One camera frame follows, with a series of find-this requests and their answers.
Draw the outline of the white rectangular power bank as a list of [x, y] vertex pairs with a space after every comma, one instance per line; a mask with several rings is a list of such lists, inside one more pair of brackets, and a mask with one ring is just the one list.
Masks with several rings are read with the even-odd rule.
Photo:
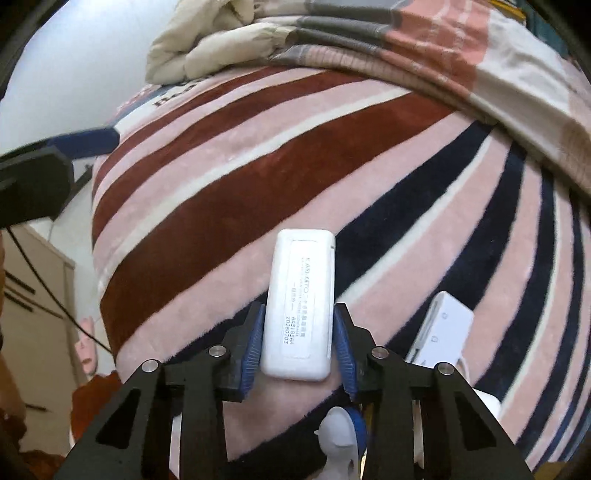
[[335, 235], [283, 229], [276, 236], [260, 368], [273, 378], [321, 382], [332, 364]]

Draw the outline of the white card reader hub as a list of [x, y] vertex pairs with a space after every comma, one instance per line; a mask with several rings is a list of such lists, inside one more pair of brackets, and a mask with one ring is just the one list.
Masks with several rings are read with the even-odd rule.
[[471, 309], [448, 292], [439, 292], [429, 306], [406, 361], [427, 368], [441, 362], [455, 366], [462, 357], [473, 320]]

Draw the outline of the cream fleece blanket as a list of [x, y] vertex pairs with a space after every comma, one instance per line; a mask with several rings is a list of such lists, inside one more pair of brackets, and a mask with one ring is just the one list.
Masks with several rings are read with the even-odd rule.
[[171, 85], [264, 59], [287, 44], [290, 27], [254, 21], [252, 1], [184, 0], [150, 45], [145, 81]]

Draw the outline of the striped plush blanket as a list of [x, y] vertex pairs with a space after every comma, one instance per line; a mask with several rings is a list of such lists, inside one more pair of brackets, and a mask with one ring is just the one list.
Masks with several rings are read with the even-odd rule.
[[590, 225], [503, 129], [365, 75], [266, 67], [147, 88], [93, 172], [92, 253], [116, 371], [221, 343], [253, 302], [276, 346], [225, 407], [236, 472], [321, 468], [346, 403], [329, 302], [377, 344], [457, 364], [526, 462], [590, 408]]

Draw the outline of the plaid pink grey duvet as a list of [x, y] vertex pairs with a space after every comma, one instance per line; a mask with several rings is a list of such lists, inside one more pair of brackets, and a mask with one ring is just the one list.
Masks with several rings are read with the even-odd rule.
[[257, 1], [276, 64], [367, 74], [468, 104], [590, 191], [590, 82], [485, 1]]

